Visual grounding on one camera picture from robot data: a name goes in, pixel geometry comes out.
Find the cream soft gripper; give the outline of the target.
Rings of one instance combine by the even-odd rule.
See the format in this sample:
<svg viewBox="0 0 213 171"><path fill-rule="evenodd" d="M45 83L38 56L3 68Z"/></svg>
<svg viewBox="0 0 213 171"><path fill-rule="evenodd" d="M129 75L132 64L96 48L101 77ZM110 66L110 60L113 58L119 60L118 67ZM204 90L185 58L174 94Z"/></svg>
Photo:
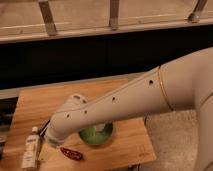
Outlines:
<svg viewBox="0 0 213 171"><path fill-rule="evenodd" d="M45 162L50 159L56 152L56 148L52 147L48 143L44 143L39 154L39 160L41 162Z"/></svg>

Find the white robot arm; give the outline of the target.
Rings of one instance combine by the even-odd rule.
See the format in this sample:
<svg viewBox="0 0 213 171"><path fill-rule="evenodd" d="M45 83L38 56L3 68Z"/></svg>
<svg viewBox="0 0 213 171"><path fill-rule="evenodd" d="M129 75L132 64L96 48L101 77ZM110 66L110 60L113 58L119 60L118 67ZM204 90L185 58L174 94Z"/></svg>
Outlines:
<svg viewBox="0 0 213 171"><path fill-rule="evenodd" d="M90 102L69 97L51 116L44 138L57 147L94 125L190 109L197 113L199 136L193 171L213 171L213 47L158 66Z"/></svg>

